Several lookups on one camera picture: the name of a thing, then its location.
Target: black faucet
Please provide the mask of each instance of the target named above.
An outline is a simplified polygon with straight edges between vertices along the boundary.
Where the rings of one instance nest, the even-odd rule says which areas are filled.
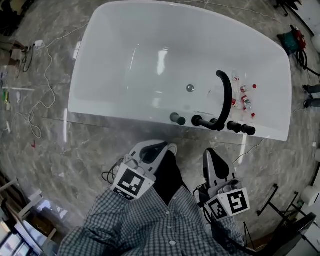
[[[222,80],[223,88],[224,88],[224,101],[221,114],[218,120],[212,119],[210,122],[204,121],[200,115],[195,115],[191,122],[194,126],[203,126],[210,130],[218,130],[221,131],[225,127],[225,122],[228,119],[231,110],[232,104],[232,87],[229,77],[225,72],[218,70],[216,72],[217,77]]]

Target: bathtub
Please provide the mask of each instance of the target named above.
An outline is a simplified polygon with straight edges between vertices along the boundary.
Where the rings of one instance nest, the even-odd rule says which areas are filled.
[[[285,51],[231,18],[172,2],[110,2],[94,12],[76,58],[68,109],[178,125],[170,119],[174,112],[194,127],[194,115],[210,121],[221,113],[217,70],[230,80],[236,70],[242,83],[257,85],[247,93],[255,117],[232,108],[228,121],[255,127],[254,136],[286,141],[292,85]]]

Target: checkered shirt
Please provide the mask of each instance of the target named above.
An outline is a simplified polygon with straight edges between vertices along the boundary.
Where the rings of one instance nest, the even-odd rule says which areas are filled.
[[[230,238],[244,245],[233,218],[218,223]],[[129,202],[107,190],[95,200],[83,227],[62,241],[60,256],[244,256],[213,232],[195,198],[183,186],[167,206],[155,189]]]

